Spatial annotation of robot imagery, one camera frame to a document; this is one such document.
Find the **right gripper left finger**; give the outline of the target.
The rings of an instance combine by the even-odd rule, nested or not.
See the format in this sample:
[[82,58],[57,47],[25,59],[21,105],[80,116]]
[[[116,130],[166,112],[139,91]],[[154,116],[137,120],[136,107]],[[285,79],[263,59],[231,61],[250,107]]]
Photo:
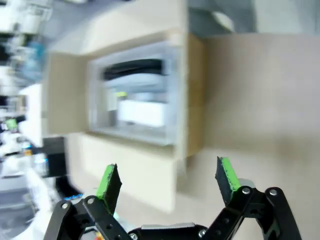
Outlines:
[[79,240],[86,228],[95,227],[105,240],[129,240],[129,234],[114,218],[121,185],[118,166],[108,165],[95,195],[76,204],[61,200],[55,205],[44,239]]

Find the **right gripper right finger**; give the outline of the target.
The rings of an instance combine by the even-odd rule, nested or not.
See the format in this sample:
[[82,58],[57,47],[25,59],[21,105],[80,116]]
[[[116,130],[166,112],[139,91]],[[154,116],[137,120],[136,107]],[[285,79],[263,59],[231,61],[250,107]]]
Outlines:
[[231,240],[245,218],[255,219],[265,240],[300,240],[296,220],[279,187],[264,192],[241,185],[230,160],[217,158],[215,173],[225,207],[206,230],[208,240]]

